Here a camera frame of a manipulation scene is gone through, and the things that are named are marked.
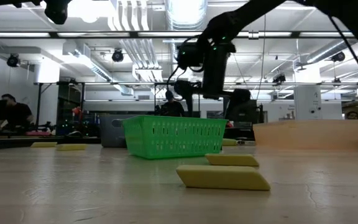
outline black robotic arm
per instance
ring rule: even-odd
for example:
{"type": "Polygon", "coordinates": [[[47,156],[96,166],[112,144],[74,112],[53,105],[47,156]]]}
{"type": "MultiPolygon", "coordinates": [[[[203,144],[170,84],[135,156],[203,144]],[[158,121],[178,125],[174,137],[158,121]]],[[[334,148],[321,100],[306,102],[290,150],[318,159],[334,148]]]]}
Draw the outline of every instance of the black robotic arm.
{"type": "MultiPolygon", "coordinates": [[[[182,69],[202,66],[203,82],[193,86],[186,81],[177,81],[175,91],[186,102],[192,104],[192,94],[201,94],[204,98],[217,99],[220,96],[232,96],[223,91],[227,59],[234,53],[231,41],[240,31],[262,17],[285,0],[251,0],[239,9],[224,12],[207,25],[198,36],[197,44],[184,43],[178,53],[178,66],[182,69]]],[[[296,0],[304,6],[314,6],[329,17],[338,18],[358,39],[358,0],[296,0]]]]}

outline cable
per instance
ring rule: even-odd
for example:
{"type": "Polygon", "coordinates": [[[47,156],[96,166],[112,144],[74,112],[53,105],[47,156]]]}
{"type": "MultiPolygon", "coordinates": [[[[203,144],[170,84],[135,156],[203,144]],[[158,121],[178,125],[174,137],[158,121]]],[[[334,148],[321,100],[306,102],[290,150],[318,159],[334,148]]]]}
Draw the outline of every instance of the cable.
{"type": "Polygon", "coordinates": [[[240,75],[241,75],[242,81],[244,81],[244,83],[246,83],[246,80],[245,80],[244,76],[242,75],[241,68],[240,68],[239,62],[237,61],[236,55],[235,55],[235,54],[233,54],[233,57],[234,57],[234,60],[236,61],[237,68],[239,69],[239,72],[240,72],[240,75]]]}
{"type": "Polygon", "coordinates": [[[169,90],[169,81],[171,80],[172,76],[178,71],[178,69],[179,69],[179,65],[174,69],[172,74],[169,76],[168,81],[167,81],[167,90],[169,90]]]}
{"type": "MultiPolygon", "coordinates": [[[[195,36],[193,36],[193,37],[189,37],[189,38],[187,38],[185,41],[183,41],[183,43],[182,43],[182,45],[180,46],[180,48],[182,48],[182,46],[183,46],[183,44],[185,44],[185,43],[187,43],[189,40],[191,40],[191,39],[193,39],[193,38],[197,38],[197,37],[199,37],[200,35],[195,35],[195,36]]],[[[172,72],[172,74],[169,76],[169,78],[168,78],[168,81],[167,81],[167,90],[169,90],[169,81],[171,80],[171,78],[174,76],[174,74],[178,71],[178,69],[179,69],[179,65],[175,68],[175,70],[172,72]]]]}
{"type": "Polygon", "coordinates": [[[258,101],[260,89],[262,87],[262,79],[264,78],[264,62],[265,62],[265,43],[266,43],[266,15],[265,15],[265,22],[264,22],[264,48],[262,52],[262,71],[260,72],[260,82],[258,88],[258,95],[256,96],[256,101],[258,101]]]}
{"type": "Polygon", "coordinates": [[[338,25],[336,24],[336,22],[334,21],[334,19],[329,16],[328,17],[329,20],[332,22],[332,24],[334,25],[335,29],[338,31],[339,35],[341,35],[343,41],[345,42],[345,44],[347,45],[347,48],[350,50],[350,52],[352,53],[352,56],[354,58],[354,60],[357,62],[358,64],[358,56],[356,55],[356,53],[354,52],[352,46],[349,44],[349,41],[347,41],[345,35],[343,35],[342,31],[340,30],[340,28],[338,27],[338,25]]]}

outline yellow sponge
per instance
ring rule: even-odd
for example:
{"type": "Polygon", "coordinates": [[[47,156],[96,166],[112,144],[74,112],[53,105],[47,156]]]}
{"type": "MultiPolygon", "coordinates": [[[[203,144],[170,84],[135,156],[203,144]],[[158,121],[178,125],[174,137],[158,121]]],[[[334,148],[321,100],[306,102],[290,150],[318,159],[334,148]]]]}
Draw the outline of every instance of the yellow sponge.
{"type": "Polygon", "coordinates": [[[187,187],[270,190],[269,183],[253,167],[182,165],[177,173],[187,187]]]}
{"type": "Polygon", "coordinates": [[[57,146],[58,151],[75,151],[85,150],[86,144],[60,144],[57,146]]]}
{"type": "Polygon", "coordinates": [[[207,154],[205,155],[211,165],[219,166],[259,166],[258,161],[247,154],[207,154]]]}
{"type": "Polygon", "coordinates": [[[56,147],[57,142],[35,142],[31,147],[56,147]]]}
{"type": "Polygon", "coordinates": [[[223,139],[222,146],[236,146],[237,140],[234,139],[223,139]]]}

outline person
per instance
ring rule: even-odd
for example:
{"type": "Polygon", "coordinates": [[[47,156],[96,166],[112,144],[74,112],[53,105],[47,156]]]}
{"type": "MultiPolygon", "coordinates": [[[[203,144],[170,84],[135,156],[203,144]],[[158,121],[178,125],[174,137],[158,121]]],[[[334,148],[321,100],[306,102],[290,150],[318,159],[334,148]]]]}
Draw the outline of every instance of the person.
{"type": "Polygon", "coordinates": [[[168,102],[166,102],[161,107],[161,114],[163,116],[185,116],[185,110],[183,109],[183,106],[181,105],[181,103],[175,100],[171,91],[168,90],[165,94],[165,97],[168,102]]]}
{"type": "Polygon", "coordinates": [[[29,106],[16,102],[16,99],[10,94],[2,95],[2,100],[6,100],[6,129],[14,131],[17,128],[28,129],[30,123],[34,120],[29,106]]]}
{"type": "Polygon", "coordinates": [[[346,119],[358,119],[358,113],[355,111],[350,111],[346,114],[346,119]]]}

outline green basket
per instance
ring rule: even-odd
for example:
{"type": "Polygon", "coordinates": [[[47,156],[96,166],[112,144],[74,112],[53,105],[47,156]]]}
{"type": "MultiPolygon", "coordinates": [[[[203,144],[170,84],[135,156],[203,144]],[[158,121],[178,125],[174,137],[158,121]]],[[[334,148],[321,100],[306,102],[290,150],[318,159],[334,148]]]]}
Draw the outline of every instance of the green basket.
{"type": "Polygon", "coordinates": [[[123,120],[128,151],[147,159],[219,153],[226,120],[137,116],[123,120]]]}

